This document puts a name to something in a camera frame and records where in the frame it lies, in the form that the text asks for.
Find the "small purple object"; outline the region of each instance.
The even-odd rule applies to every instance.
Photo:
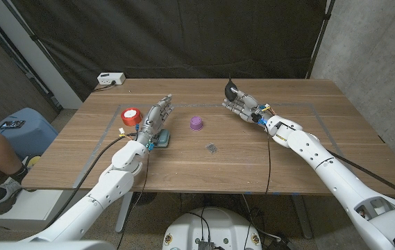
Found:
[[[191,129],[193,131],[199,131],[203,128],[202,119],[200,117],[193,117],[191,118]]]

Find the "robotic arm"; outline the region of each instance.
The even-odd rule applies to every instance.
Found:
[[[133,186],[142,169],[141,158],[152,150],[151,138],[160,132],[173,108],[169,94],[154,105],[141,123],[137,139],[129,141],[112,157],[99,182],[80,201],[42,232],[21,242],[58,242],[81,239],[99,215]]]
[[[296,152],[313,168],[371,249],[395,249],[395,199],[367,187],[317,137],[274,111],[267,112],[269,107],[258,104],[232,82],[228,83],[225,94],[223,106],[244,121],[264,127],[275,142]]]

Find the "power strip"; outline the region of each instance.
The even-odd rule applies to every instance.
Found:
[[[100,85],[110,85],[113,81],[115,81],[115,85],[122,85],[126,77],[123,73],[101,73],[97,80]]]

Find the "black curtain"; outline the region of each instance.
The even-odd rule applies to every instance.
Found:
[[[127,78],[304,78],[326,0],[12,0],[85,100]]]

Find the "concrete wall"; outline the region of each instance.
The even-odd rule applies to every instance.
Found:
[[[395,1],[336,0],[312,78],[333,80],[395,153]]]

